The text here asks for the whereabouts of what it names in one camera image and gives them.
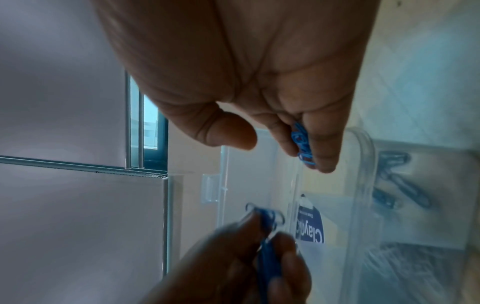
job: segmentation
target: sticker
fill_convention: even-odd
[[[304,194],[300,198],[296,220],[296,239],[325,243],[324,226],[320,212],[308,201]]]

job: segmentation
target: blue paper clip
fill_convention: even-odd
[[[293,131],[291,133],[291,138],[300,149],[298,158],[305,164],[315,166],[315,163],[312,161],[314,157],[312,156],[312,150],[310,149],[309,134],[298,122],[295,123],[295,127],[298,131]]]
[[[253,207],[253,210],[260,214],[261,228],[265,232],[275,231],[278,225],[285,224],[285,217],[280,211],[259,208],[252,203],[248,203],[245,207],[248,210]],[[267,290],[270,280],[274,277],[282,276],[282,267],[280,264],[272,243],[263,239],[260,244],[260,250],[258,251],[258,291],[260,293],[260,300],[262,304],[268,304]]]

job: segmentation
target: blue label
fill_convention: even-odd
[[[298,208],[295,236],[302,241],[325,243],[322,217],[315,207],[313,209],[303,206]]]

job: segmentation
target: plastic container latch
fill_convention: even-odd
[[[202,204],[220,201],[220,174],[202,175],[200,201]]]

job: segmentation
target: window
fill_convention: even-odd
[[[132,167],[139,167],[140,92],[130,78],[130,151]],[[151,170],[167,170],[168,121],[155,104],[143,96],[143,166]]]

